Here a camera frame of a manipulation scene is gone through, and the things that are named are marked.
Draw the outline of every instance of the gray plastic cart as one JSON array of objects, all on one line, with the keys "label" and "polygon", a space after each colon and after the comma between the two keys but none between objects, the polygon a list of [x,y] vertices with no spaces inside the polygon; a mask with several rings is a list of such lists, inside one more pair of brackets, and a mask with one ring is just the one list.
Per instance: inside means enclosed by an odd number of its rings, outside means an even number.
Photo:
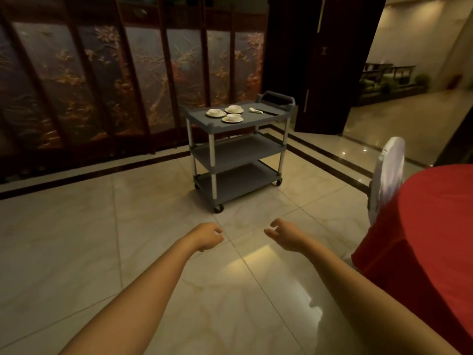
[{"label": "gray plastic cart", "polygon": [[[266,101],[265,98],[277,100],[278,104]],[[187,135],[195,188],[199,189],[210,201],[216,213],[223,211],[224,202],[272,182],[276,182],[278,186],[281,184],[289,122],[296,103],[292,97],[266,91],[262,95],[258,95],[256,102],[239,102],[237,104],[245,110],[241,115],[244,120],[237,124],[228,124],[223,122],[221,118],[208,117],[205,113],[210,107],[186,110]],[[251,113],[249,112],[250,107],[268,113]],[[286,128],[281,143],[271,141],[258,132],[260,125],[283,119],[286,119]],[[192,124],[209,134],[209,143],[195,145],[192,139]],[[215,141],[217,133],[247,127],[254,127],[254,132]],[[277,171],[260,161],[262,158],[278,153],[281,156]],[[195,159],[202,163],[209,173],[197,174]]]}]

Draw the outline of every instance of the caster wheel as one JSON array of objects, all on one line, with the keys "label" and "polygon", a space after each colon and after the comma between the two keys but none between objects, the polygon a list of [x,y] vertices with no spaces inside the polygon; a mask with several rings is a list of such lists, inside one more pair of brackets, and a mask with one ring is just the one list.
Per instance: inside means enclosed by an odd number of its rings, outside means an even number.
[{"label": "caster wheel", "polygon": [[216,207],[213,208],[213,212],[215,214],[219,214],[223,212],[223,204],[219,204]]}]

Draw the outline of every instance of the white cup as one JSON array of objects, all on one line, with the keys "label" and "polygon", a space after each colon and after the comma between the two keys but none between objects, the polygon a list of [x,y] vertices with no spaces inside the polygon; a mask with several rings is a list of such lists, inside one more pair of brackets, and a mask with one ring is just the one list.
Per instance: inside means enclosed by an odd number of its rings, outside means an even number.
[{"label": "white cup", "polygon": [[228,106],[228,111],[230,111],[231,113],[234,113],[234,112],[241,112],[243,110],[243,108],[241,106],[238,106],[238,105],[232,105],[232,106]]},{"label": "white cup", "polygon": [[207,111],[207,113],[211,116],[218,116],[218,115],[220,115],[221,112],[222,112],[222,110],[220,110],[218,108],[210,108],[210,110]]},{"label": "white cup", "polygon": [[240,115],[237,113],[229,113],[227,114],[227,118],[231,121],[238,121],[240,119]]}]

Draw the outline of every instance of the saucer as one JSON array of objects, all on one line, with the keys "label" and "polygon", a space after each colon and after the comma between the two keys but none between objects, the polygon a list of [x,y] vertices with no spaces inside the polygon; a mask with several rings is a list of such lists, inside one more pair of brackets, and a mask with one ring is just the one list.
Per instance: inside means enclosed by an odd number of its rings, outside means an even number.
[{"label": "saucer", "polygon": [[243,113],[245,110],[243,108],[240,107],[240,110],[238,112],[232,112],[230,111],[229,107],[225,108],[225,112],[228,112],[228,113]]},{"label": "saucer", "polygon": [[227,116],[222,118],[222,122],[225,122],[225,123],[240,123],[242,120],[243,120],[243,117],[239,117],[236,120],[230,119]]},{"label": "saucer", "polygon": [[227,114],[226,114],[224,111],[222,111],[222,110],[220,110],[220,113],[219,113],[219,114],[209,114],[209,111],[207,111],[205,114],[206,114],[207,116],[213,117],[213,118],[220,118],[220,117],[224,117],[224,116],[227,115]]}]

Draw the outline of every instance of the ceramic spoon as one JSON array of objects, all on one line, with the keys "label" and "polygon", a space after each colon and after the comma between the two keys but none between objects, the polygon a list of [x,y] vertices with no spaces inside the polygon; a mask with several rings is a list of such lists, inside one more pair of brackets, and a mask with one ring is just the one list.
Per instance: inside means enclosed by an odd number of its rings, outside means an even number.
[{"label": "ceramic spoon", "polygon": [[263,114],[263,111],[256,110],[256,109],[254,109],[253,107],[250,107],[250,112],[258,113],[258,114]]}]

